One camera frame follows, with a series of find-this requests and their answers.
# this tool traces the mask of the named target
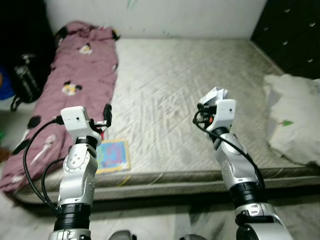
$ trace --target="colorful book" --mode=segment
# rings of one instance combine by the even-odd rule
[[[130,159],[126,140],[106,140],[96,149],[97,174],[130,170]]]

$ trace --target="white pillow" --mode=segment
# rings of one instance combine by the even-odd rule
[[[264,77],[267,139],[278,156],[320,166],[320,79],[289,74]]]

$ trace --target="black cable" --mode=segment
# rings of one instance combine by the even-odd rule
[[[46,199],[46,201],[52,205],[53,202],[51,201],[50,197],[48,196],[47,194],[47,190],[46,190],[46,184],[45,184],[45,180],[46,180],[46,174],[47,174],[47,171],[49,170],[49,168],[51,168],[52,165],[60,162],[60,161],[63,161],[65,158],[60,158],[60,159],[57,159],[57,160],[54,160],[52,162],[50,162],[46,168],[44,169],[43,173],[42,173],[42,177],[41,177],[41,189],[42,189],[42,193],[43,193],[43,196],[44,198]]]
[[[55,205],[53,205],[52,203],[48,202],[46,200],[46,198],[44,196],[41,195],[41,193],[39,192],[39,190],[37,189],[37,187],[35,186],[35,184],[32,182],[29,170],[28,170],[28,166],[27,166],[27,153],[28,150],[32,144],[32,142],[35,140],[35,138],[37,137],[37,135],[47,126],[49,126],[50,124],[54,124],[56,123],[56,120],[51,120],[49,122],[47,122],[46,124],[44,124],[43,126],[41,126],[36,132],[35,134],[32,136],[32,138],[30,139],[28,145],[25,147],[24,153],[23,153],[23,168],[24,168],[24,172],[25,172],[25,176],[26,179],[28,180],[32,190],[34,191],[34,193],[45,203],[47,204],[55,213],[57,212],[57,207]]]
[[[214,132],[211,132],[211,131],[208,131],[206,129],[204,129],[203,127],[201,127],[199,125],[199,122],[197,121],[197,117],[199,115],[199,113],[203,113],[205,112],[206,110],[205,109],[200,109],[199,111],[197,111],[193,117],[193,123],[200,129],[202,130],[203,132],[219,139],[220,141],[223,141],[225,142],[226,144],[229,144],[231,147],[233,147],[235,150],[237,150],[242,156],[244,156],[253,166],[254,168],[254,172],[258,178],[258,181],[259,181],[259,185],[260,185],[260,188],[261,189],[264,189],[265,188],[265,181],[264,181],[264,178],[262,177],[262,174],[260,172],[260,169],[258,168],[258,166],[255,164],[255,162],[253,161],[253,159],[250,157],[249,154],[246,154],[244,151],[242,151],[240,148],[238,148],[236,145],[232,144],[231,142],[229,142],[228,140],[224,139],[223,137],[219,136],[218,134],[214,133]]]

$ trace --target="bed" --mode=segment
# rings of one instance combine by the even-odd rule
[[[121,39],[108,139],[126,139],[131,169],[96,175],[95,200],[224,192],[212,142],[192,119],[215,86],[236,99],[232,131],[261,169],[267,188],[320,184],[318,167],[275,156],[266,140],[263,77],[282,74],[248,40]],[[61,169],[46,179],[58,199]],[[41,201],[29,185],[12,196]]]

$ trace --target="pink blanket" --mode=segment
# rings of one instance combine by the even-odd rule
[[[66,107],[85,106],[89,117],[100,121],[105,104],[112,99],[118,65],[112,28],[98,28],[79,21],[70,22],[66,28],[67,36],[56,51],[52,72],[33,111],[33,116],[40,116],[41,122],[31,129],[26,139]],[[50,147],[34,160],[48,140],[52,141]],[[52,124],[45,128],[28,151],[31,177],[39,178],[48,163],[65,157],[70,145],[71,137],[63,125]],[[6,162],[0,181],[3,192],[11,193],[28,184],[23,154],[24,150]]]

